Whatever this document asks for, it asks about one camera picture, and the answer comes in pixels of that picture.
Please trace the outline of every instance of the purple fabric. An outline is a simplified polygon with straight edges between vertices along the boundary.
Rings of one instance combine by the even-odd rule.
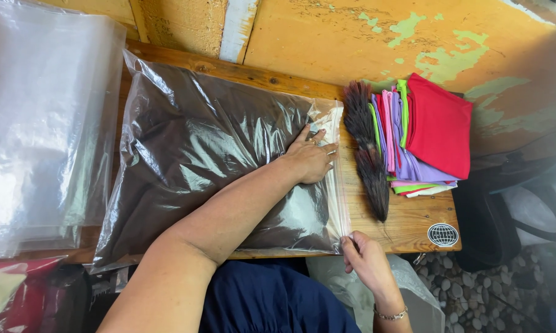
[[[401,124],[401,109],[403,101],[399,97],[399,93],[394,92],[393,97],[397,103],[392,103],[393,109],[391,115],[393,117],[393,133],[395,135],[395,145],[399,147],[400,162],[395,163],[395,172],[398,180],[422,181],[432,184],[449,185],[445,181],[457,181],[459,178],[440,171],[433,166],[419,161],[412,153],[408,152],[400,146],[401,137],[403,136],[403,126]]]
[[[381,141],[381,158],[383,158],[383,162],[387,165],[387,142],[385,141],[385,132],[383,131],[383,124],[381,124],[381,117],[377,107],[377,96],[371,94],[373,100],[374,111],[377,115],[377,123],[378,123],[378,138]]]

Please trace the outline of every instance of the dark blue skirt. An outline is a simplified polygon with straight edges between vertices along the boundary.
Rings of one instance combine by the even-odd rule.
[[[228,261],[206,292],[201,333],[360,333],[322,284],[277,264]]]

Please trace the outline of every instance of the brown garment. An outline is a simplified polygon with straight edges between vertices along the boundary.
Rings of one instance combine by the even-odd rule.
[[[131,69],[122,128],[122,166],[95,267],[145,253],[217,191],[280,156],[312,122],[311,103],[303,97],[166,64],[136,64],[140,71]],[[240,248],[333,253],[328,217],[325,183],[299,184]]]

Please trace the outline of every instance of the red clothing in bag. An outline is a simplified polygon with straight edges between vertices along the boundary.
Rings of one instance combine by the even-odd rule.
[[[407,80],[407,86],[414,97],[414,119],[412,138],[406,149],[438,170],[467,179],[473,103],[416,73]]]

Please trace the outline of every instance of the globe logo sticker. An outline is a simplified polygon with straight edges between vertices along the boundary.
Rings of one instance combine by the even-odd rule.
[[[447,223],[436,223],[428,229],[428,238],[442,248],[455,245],[459,240],[459,232]]]

